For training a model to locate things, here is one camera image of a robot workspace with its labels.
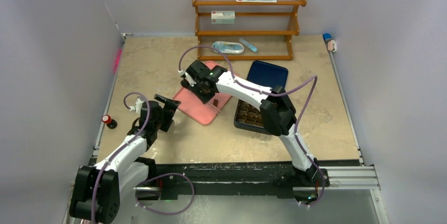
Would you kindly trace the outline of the dark blue tin lid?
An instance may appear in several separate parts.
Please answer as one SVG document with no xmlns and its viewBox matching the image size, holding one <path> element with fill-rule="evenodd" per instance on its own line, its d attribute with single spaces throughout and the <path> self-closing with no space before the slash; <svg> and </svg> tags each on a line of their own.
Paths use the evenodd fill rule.
<svg viewBox="0 0 447 224">
<path fill-rule="evenodd" d="M 288 70 L 285 67 L 256 60 L 252 63 L 246 80 L 267 87 L 285 87 Z"/>
</svg>

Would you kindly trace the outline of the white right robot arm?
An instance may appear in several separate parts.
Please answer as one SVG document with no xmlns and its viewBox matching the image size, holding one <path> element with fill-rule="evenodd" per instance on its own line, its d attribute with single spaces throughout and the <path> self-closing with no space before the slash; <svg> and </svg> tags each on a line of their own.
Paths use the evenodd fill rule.
<svg viewBox="0 0 447 224">
<path fill-rule="evenodd" d="M 313 154 L 305 146 L 299 132 L 300 116 L 283 87 L 270 88 L 235 76 L 231 69 L 215 66 L 212 69 L 195 60 L 186 70 L 179 70 L 182 87 L 193 93 L 203 104 L 216 94 L 228 94 L 242 100 L 261 114 L 264 129 L 278 136 L 291 157 L 297 181 L 307 186 L 316 180 L 318 168 Z"/>
</svg>

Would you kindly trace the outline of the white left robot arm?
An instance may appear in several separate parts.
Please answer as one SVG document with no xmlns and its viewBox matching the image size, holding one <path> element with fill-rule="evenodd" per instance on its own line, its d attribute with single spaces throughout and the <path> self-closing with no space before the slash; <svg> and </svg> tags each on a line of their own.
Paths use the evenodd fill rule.
<svg viewBox="0 0 447 224">
<path fill-rule="evenodd" d="M 156 164 L 142 155 L 154 144 L 158 132 L 167 132 L 181 101 L 156 94 L 148 100 L 137 93 L 135 105 L 126 104 L 139 116 L 122 143 L 95 165 L 78 169 L 69 206 L 69 215 L 90 223 L 111 223 L 121 199 L 136 185 L 152 186 L 157 181 Z"/>
</svg>

